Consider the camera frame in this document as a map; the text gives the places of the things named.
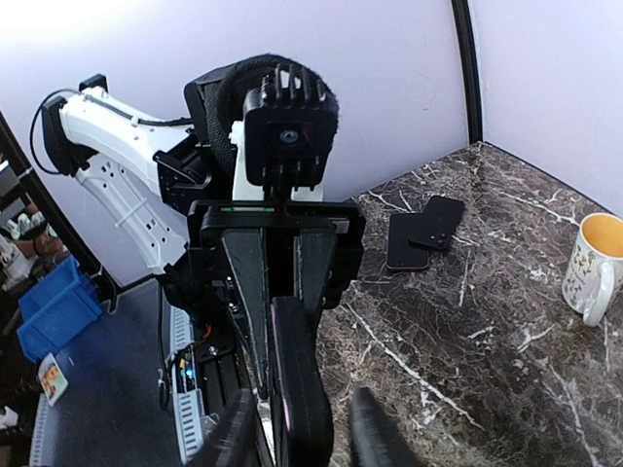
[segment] blue bin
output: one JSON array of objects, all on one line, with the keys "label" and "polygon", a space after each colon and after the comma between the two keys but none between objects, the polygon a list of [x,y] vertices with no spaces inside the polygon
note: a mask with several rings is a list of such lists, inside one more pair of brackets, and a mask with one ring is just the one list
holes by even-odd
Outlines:
[{"label": "blue bin", "polygon": [[21,300],[18,329],[23,354],[32,362],[58,353],[102,312],[97,289],[69,257]]}]

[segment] white wall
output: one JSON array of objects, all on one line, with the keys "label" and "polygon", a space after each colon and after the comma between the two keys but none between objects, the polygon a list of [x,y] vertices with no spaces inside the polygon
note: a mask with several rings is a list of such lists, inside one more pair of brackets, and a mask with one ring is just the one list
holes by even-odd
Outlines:
[{"label": "white wall", "polygon": [[[0,18],[0,109],[25,147],[45,94],[102,72],[116,97],[176,118],[188,115],[182,95],[188,81],[265,52],[305,63],[340,99],[340,131],[325,177],[330,199],[467,143],[450,1],[12,2]],[[144,273],[129,238],[114,231],[86,192],[71,180],[43,179],[105,267],[122,282]],[[180,216],[168,218],[185,232]]]},{"label": "white wall", "polygon": [[485,140],[623,215],[623,3],[471,0]]}]

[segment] phone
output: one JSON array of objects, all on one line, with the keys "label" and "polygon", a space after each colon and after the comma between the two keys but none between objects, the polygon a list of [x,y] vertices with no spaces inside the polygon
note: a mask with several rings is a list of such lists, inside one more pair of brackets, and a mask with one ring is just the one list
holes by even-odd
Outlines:
[{"label": "phone", "polygon": [[458,199],[432,197],[422,218],[409,229],[409,241],[435,250],[448,249],[464,209],[465,203]]},{"label": "phone", "polygon": [[428,249],[409,242],[409,230],[421,222],[423,214],[393,214],[389,218],[387,270],[392,272],[428,268]]}]

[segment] marble table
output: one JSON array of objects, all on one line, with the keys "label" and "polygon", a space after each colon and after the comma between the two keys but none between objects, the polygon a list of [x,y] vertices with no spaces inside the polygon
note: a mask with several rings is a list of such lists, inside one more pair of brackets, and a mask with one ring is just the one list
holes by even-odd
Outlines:
[{"label": "marble table", "polygon": [[[447,253],[388,274],[393,213],[433,195],[465,202]],[[477,144],[358,197],[368,218],[359,280],[325,311],[318,359],[348,465],[348,397],[370,386],[430,466],[623,465],[623,301],[600,327],[561,281],[595,203]]]}]

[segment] white mug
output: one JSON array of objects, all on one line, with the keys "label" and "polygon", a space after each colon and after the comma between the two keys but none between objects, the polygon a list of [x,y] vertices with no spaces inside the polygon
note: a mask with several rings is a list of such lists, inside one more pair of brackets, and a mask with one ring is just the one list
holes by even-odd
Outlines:
[{"label": "white mug", "polygon": [[623,220],[606,213],[584,218],[563,280],[563,297],[597,326],[623,286]]}]

